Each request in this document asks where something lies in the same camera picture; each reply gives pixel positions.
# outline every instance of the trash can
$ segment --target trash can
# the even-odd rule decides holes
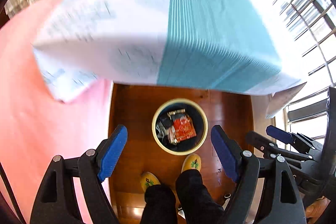
[[[172,145],[165,146],[157,137],[157,131],[155,128],[157,120],[159,116],[164,113],[183,108],[193,120],[196,137],[181,141],[176,145],[176,147]],[[203,109],[195,102],[183,98],[173,99],[161,105],[155,112],[152,120],[152,133],[155,141],[164,151],[173,155],[188,155],[195,152],[204,143],[208,133],[208,120]]]

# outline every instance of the red packet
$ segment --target red packet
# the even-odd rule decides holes
[[[178,113],[171,116],[174,122],[175,138],[177,143],[196,136],[192,119],[185,113]]]

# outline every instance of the hand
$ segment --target hand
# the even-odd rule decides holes
[[[306,218],[310,218],[308,224],[313,224],[316,222],[316,220],[323,214],[329,202],[329,199],[323,197],[306,208]]]

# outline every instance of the blue clamp handle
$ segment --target blue clamp handle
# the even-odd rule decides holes
[[[238,168],[241,164],[241,149],[238,144],[230,140],[221,126],[211,129],[211,142],[223,166],[225,174],[234,182],[238,182]]]
[[[97,163],[100,167],[98,179],[103,182],[105,178],[112,175],[121,152],[127,141],[127,129],[125,126],[117,126],[110,138],[107,140],[101,151],[97,155]]]
[[[266,133],[268,136],[271,136],[285,144],[293,144],[294,142],[291,133],[283,131],[280,128],[274,126],[268,126],[266,128]]]

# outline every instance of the blue rubber grip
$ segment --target blue rubber grip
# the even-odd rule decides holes
[[[285,144],[293,144],[292,134],[281,130],[280,128],[274,126],[268,126],[266,128],[266,133]]]
[[[100,171],[98,173],[98,179],[103,182],[105,178],[112,175],[114,167],[116,166],[121,152],[127,141],[127,129],[122,126],[117,136],[112,141],[110,147],[107,149],[105,155],[100,162]]]
[[[216,127],[211,129],[211,142],[216,150],[225,174],[234,182],[238,182],[239,175],[236,169],[237,161],[221,137],[221,134],[217,131]]]

